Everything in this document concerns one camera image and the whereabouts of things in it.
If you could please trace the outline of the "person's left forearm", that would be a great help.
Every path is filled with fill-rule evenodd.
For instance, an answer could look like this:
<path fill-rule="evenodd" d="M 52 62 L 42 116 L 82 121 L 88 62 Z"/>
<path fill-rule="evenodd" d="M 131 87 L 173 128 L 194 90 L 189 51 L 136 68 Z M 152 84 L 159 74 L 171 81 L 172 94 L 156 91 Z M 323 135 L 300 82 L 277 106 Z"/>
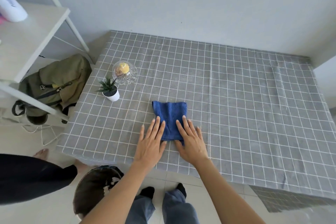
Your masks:
<path fill-rule="evenodd" d="M 125 224 L 142 182 L 155 165 L 148 159 L 135 160 L 124 177 L 80 224 Z"/>

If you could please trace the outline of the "small plant in white pot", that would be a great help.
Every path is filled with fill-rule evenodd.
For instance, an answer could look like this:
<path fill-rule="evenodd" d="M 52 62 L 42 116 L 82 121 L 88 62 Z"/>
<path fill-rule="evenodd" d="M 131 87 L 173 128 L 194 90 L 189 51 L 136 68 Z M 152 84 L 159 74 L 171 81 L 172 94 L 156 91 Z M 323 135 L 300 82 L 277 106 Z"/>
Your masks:
<path fill-rule="evenodd" d="M 102 93 L 108 100 L 115 102 L 119 100 L 120 94 L 116 86 L 116 79 L 113 79 L 108 74 L 106 74 L 104 80 L 99 81 L 100 86 L 96 92 Z"/>

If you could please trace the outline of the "white shelf unit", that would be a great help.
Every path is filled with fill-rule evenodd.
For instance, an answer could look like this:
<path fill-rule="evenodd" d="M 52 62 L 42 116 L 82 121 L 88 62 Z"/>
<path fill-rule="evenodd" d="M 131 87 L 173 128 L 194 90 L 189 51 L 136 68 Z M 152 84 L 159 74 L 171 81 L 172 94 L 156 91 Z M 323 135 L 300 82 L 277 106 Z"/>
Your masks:
<path fill-rule="evenodd" d="M 22 2 L 22 7 L 27 11 L 28 18 L 21 22 L 4 22 L 0 27 L 0 90 L 24 102 L 40 108 L 51 115 L 61 119 L 64 123 L 69 117 L 61 111 L 40 103 L 38 100 L 11 87 L 12 83 L 19 83 L 34 62 L 49 43 L 65 21 L 83 49 L 87 53 L 89 48 L 77 28 L 69 18 L 70 10 L 62 7 L 59 0 L 52 0 L 52 5 L 40 5 Z"/>

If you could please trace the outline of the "olive green backpack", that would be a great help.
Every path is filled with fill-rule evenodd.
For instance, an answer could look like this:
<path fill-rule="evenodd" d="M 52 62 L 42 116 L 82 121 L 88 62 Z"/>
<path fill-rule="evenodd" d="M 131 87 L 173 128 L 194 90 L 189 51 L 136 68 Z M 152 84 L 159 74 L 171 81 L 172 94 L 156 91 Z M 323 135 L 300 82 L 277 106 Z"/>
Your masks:
<path fill-rule="evenodd" d="M 19 83 L 19 91 L 62 114 L 75 106 L 92 72 L 81 54 L 54 61 L 28 75 Z"/>

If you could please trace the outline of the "glass jar with yellow lid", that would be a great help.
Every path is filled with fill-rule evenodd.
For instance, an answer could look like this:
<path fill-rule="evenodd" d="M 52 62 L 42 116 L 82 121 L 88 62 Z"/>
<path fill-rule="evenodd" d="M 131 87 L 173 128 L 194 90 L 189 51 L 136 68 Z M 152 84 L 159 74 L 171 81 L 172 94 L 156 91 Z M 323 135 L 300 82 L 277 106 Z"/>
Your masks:
<path fill-rule="evenodd" d="M 112 68 L 112 76 L 119 85 L 130 85 L 137 82 L 138 70 L 128 61 L 118 61 Z"/>

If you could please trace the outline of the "grey checked tablecloth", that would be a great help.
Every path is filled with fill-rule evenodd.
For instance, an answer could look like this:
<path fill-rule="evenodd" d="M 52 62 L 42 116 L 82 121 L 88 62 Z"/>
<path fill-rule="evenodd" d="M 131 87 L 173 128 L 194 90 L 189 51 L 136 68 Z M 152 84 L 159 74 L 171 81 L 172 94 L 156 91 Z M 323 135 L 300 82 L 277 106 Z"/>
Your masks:
<path fill-rule="evenodd" d="M 96 90 L 118 61 L 138 78 L 111 102 Z M 186 102 L 221 175 L 269 212 L 336 206 L 336 125 L 308 57 L 113 30 L 56 150 L 132 162 L 152 101 Z"/>

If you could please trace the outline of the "person's blue jeans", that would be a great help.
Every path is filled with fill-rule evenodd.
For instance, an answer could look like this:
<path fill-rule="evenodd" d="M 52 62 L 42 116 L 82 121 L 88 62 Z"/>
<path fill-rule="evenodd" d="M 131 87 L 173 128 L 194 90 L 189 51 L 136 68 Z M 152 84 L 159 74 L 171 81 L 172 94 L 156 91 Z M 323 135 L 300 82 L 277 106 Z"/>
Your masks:
<path fill-rule="evenodd" d="M 125 224 L 148 224 L 155 210 L 151 199 L 137 195 Z M 164 224 L 200 224 L 195 208 L 177 189 L 165 192 L 162 214 Z"/>

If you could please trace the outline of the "blue towel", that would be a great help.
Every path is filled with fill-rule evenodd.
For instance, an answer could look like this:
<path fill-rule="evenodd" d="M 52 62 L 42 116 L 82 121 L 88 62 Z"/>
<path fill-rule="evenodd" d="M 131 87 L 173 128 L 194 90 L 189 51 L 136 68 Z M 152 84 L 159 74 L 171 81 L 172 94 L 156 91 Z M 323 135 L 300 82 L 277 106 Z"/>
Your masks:
<path fill-rule="evenodd" d="M 184 146 L 184 139 L 180 134 L 176 125 L 176 120 L 179 120 L 183 126 L 183 116 L 187 115 L 187 103 L 186 102 L 167 102 L 162 103 L 158 101 L 152 101 L 153 112 L 155 116 L 160 117 L 160 123 L 165 121 L 165 129 L 162 135 L 162 141 L 180 141 Z"/>

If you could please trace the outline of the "person's right forearm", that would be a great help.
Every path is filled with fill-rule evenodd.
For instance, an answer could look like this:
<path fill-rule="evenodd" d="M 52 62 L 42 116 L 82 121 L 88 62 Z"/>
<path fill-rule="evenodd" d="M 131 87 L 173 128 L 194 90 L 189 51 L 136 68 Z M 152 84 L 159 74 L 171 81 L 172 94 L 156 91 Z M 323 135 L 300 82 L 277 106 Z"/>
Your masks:
<path fill-rule="evenodd" d="M 192 165 L 198 171 L 222 224 L 266 224 L 226 182 L 209 158 L 202 157 Z"/>

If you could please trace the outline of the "round dark brown stool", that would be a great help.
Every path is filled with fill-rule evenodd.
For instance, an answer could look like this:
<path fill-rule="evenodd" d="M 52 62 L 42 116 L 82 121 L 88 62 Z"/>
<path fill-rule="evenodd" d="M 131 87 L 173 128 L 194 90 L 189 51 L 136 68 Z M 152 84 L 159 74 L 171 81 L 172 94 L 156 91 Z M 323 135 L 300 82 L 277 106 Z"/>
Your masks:
<path fill-rule="evenodd" d="M 78 183 L 74 198 L 74 214 L 81 221 L 121 180 L 124 173 L 116 166 L 91 169 Z"/>

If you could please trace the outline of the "person's left hand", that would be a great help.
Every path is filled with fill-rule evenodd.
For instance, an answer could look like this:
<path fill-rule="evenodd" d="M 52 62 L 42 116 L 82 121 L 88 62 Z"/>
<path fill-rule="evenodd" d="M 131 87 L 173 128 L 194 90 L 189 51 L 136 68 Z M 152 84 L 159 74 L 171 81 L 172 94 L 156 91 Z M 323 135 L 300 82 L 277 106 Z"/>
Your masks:
<path fill-rule="evenodd" d="M 165 121 L 160 123 L 160 125 L 161 125 L 160 129 L 162 138 L 165 129 Z M 159 140 L 151 141 L 151 124 L 150 124 L 147 133 L 145 133 L 145 139 L 143 145 L 139 145 L 138 140 L 132 166 L 151 170 L 158 163 L 163 154 L 159 153 L 161 138 Z"/>

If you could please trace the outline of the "white plastic bottle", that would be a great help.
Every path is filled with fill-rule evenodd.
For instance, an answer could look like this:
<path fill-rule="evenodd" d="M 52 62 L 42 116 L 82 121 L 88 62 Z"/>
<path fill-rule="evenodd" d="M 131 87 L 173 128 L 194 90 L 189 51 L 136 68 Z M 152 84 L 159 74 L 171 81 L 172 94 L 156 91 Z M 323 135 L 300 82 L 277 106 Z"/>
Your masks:
<path fill-rule="evenodd" d="M 0 14 L 9 22 L 24 21 L 28 14 L 16 0 L 0 0 Z"/>

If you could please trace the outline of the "person's black sock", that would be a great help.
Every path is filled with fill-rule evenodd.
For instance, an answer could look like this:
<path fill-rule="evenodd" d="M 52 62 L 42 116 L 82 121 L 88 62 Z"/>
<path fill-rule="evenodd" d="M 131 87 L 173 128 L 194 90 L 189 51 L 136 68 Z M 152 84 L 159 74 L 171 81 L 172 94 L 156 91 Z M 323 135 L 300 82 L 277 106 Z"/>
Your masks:
<path fill-rule="evenodd" d="M 176 189 L 180 191 L 185 198 L 187 198 L 186 189 L 182 183 L 178 183 Z"/>
<path fill-rule="evenodd" d="M 149 186 L 149 187 L 143 188 L 143 189 L 141 190 L 139 196 L 147 197 L 147 198 L 149 198 L 150 200 L 153 200 L 154 193 L 155 193 L 155 188 Z"/>

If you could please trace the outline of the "person's right hand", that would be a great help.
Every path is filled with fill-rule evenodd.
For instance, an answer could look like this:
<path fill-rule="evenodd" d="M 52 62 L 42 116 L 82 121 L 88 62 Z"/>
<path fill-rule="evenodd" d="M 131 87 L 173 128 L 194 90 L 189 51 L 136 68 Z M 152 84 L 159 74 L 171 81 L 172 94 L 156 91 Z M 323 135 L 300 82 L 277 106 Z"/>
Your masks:
<path fill-rule="evenodd" d="M 183 127 L 179 120 L 176 120 L 176 125 L 180 134 L 183 136 Z M 204 162 L 208 162 L 210 159 L 208 157 L 207 148 L 201 144 L 201 141 L 197 135 L 196 127 L 194 127 L 194 138 L 191 140 L 184 140 L 185 154 L 180 154 L 180 156 L 188 163 L 193 165 L 195 169 L 198 169 Z"/>

